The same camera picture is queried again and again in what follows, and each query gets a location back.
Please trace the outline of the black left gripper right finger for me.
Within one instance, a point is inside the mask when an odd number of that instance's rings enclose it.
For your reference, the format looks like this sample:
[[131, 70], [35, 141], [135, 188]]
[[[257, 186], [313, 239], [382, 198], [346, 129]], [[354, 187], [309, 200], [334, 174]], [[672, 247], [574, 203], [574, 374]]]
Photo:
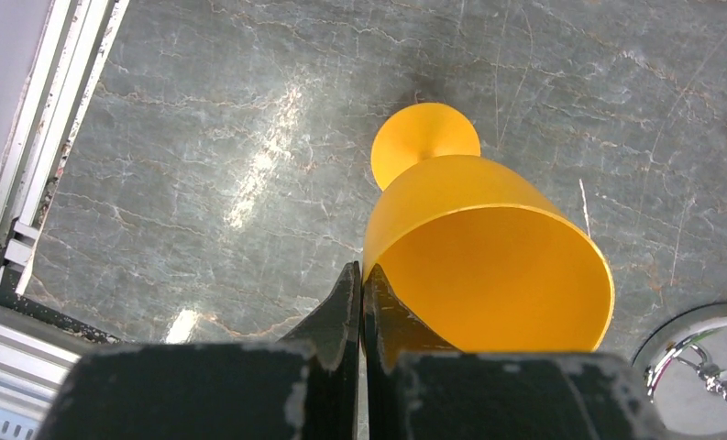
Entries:
[[363, 285], [373, 439], [665, 439], [642, 380], [605, 353], [464, 353], [399, 300]]

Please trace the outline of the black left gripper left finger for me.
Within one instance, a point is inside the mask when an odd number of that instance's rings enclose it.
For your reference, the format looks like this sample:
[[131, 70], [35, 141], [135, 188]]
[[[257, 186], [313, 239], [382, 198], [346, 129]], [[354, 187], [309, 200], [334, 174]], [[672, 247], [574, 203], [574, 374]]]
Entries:
[[112, 345], [73, 366], [40, 439], [354, 439], [359, 265], [275, 342]]

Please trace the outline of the orange plastic wine glass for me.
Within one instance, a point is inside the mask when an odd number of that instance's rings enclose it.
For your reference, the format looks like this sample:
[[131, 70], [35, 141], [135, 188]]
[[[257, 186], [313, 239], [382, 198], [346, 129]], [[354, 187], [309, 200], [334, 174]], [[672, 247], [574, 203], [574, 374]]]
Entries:
[[381, 194], [363, 275], [466, 352], [590, 352], [612, 318], [614, 281], [590, 236], [515, 171], [481, 154], [457, 109], [404, 107], [378, 130]]

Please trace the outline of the chrome wine glass rack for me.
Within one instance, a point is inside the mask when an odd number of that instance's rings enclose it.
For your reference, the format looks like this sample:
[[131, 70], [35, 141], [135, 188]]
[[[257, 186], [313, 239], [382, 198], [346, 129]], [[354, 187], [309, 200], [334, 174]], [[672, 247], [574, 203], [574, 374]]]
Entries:
[[727, 439], [727, 302], [692, 309], [660, 326], [632, 366], [668, 439]]

